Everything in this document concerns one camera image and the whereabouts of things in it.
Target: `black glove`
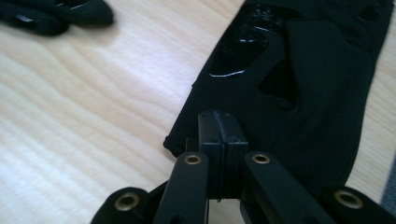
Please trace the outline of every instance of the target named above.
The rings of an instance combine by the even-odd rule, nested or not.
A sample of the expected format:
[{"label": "black glove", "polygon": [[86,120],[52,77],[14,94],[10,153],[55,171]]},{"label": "black glove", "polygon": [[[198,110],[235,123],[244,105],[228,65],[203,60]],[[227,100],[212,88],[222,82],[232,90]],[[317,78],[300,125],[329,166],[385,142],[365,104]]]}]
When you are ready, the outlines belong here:
[{"label": "black glove", "polygon": [[58,35],[69,23],[109,25],[113,12],[103,0],[0,0],[0,20],[39,35]]},{"label": "black glove", "polygon": [[163,145],[178,156],[198,114],[221,109],[314,196],[344,185],[392,10],[390,0],[247,0]]}]

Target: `black fabric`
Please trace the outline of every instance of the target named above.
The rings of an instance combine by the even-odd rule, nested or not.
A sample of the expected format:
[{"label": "black fabric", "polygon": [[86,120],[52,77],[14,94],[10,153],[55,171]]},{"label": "black fabric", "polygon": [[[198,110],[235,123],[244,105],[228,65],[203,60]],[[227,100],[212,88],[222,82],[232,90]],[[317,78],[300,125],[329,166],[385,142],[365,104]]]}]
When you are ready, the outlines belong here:
[{"label": "black fabric", "polygon": [[314,196],[345,184],[392,9],[385,0],[246,1],[163,145],[180,155],[198,136],[198,114],[222,109],[252,150],[275,155]]},{"label": "black fabric", "polygon": [[58,35],[69,23],[107,26],[113,12],[103,0],[0,0],[0,20],[39,35]]}]

